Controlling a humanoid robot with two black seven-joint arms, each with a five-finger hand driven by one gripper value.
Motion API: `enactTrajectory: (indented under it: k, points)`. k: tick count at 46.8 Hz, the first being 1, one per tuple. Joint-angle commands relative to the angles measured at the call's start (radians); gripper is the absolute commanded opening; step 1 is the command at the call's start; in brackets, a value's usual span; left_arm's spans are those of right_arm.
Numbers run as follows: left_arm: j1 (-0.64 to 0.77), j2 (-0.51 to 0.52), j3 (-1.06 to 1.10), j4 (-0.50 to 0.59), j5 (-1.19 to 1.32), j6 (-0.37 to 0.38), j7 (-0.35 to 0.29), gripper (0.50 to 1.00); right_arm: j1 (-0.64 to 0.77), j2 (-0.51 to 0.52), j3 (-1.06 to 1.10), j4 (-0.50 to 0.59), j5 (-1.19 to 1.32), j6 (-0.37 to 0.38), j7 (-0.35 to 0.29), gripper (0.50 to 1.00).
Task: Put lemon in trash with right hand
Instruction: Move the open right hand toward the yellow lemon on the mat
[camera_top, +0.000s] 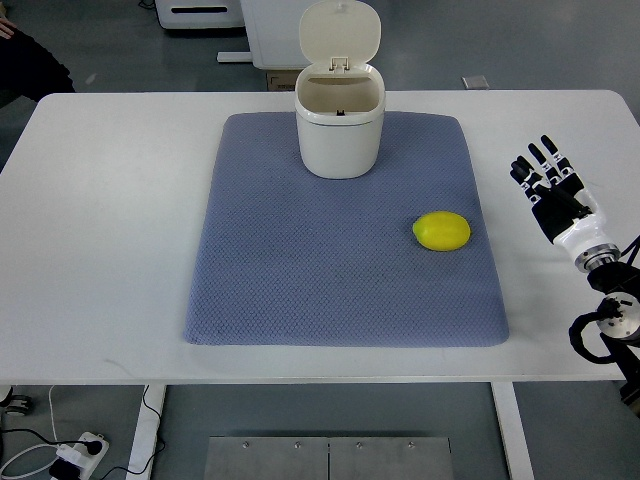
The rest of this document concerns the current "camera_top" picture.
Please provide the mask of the black silver robot right arm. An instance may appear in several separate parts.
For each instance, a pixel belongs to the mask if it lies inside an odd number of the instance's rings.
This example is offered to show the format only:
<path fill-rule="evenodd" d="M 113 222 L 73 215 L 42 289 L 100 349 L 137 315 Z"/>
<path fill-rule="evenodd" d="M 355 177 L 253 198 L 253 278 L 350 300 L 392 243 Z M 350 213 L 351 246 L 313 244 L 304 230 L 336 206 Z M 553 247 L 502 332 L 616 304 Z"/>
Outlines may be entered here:
<path fill-rule="evenodd" d="M 595 247 L 579 257 L 589 285 L 604 298 L 596 310 L 579 316 L 569 328 L 570 344 L 578 355 L 593 364 L 618 366 L 626 379 L 620 388 L 621 401 L 634 414 L 639 413 L 639 357 L 632 352 L 639 346 L 639 269 L 633 265 L 638 253 L 635 239 L 622 252 Z M 606 356 L 595 355 L 584 344 L 582 333 L 592 323 L 600 329 Z"/>

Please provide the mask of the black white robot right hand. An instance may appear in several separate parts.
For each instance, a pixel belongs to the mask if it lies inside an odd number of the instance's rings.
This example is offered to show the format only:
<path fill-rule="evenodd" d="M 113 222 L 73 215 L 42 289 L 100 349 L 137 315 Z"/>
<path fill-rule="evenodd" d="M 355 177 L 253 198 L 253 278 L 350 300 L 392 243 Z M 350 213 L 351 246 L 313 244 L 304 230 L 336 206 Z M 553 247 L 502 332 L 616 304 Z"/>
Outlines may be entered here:
<path fill-rule="evenodd" d="M 528 145 L 538 165 L 520 155 L 511 163 L 510 175 L 530 201 L 545 237 L 575 255 L 610 244 L 606 218 L 594 196 L 551 138 L 543 135 L 541 143 Z"/>

